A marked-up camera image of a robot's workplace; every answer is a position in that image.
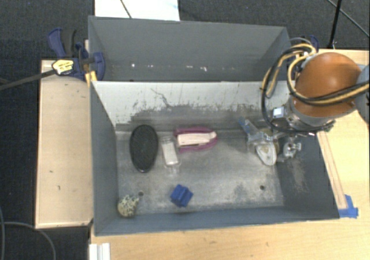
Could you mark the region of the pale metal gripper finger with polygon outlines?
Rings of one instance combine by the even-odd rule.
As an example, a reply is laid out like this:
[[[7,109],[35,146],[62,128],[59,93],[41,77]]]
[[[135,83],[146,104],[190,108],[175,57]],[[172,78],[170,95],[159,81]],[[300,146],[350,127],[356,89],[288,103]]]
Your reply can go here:
[[[263,131],[255,127],[254,124],[250,120],[246,118],[239,118],[238,123],[246,134],[247,142],[253,143],[253,142],[261,142],[264,140]]]
[[[273,142],[265,140],[248,142],[248,150],[266,166],[274,166],[277,161],[278,155]]]

